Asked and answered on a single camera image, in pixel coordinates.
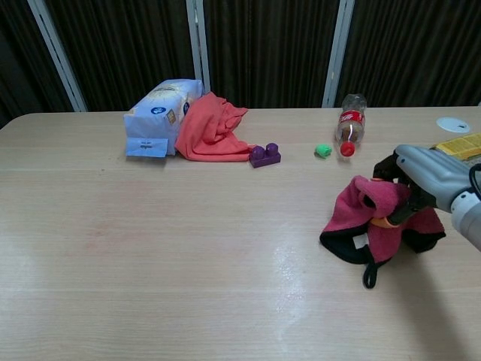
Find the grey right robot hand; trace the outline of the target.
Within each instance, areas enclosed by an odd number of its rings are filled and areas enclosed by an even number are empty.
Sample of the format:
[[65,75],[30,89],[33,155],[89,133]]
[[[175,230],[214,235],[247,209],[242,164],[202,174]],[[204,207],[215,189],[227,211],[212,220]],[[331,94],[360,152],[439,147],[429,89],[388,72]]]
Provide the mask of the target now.
[[402,144],[374,166],[373,179],[408,186],[410,195],[389,216],[374,223],[385,228],[400,226],[425,208],[453,214],[456,200],[480,200],[480,165],[462,161],[434,148]]

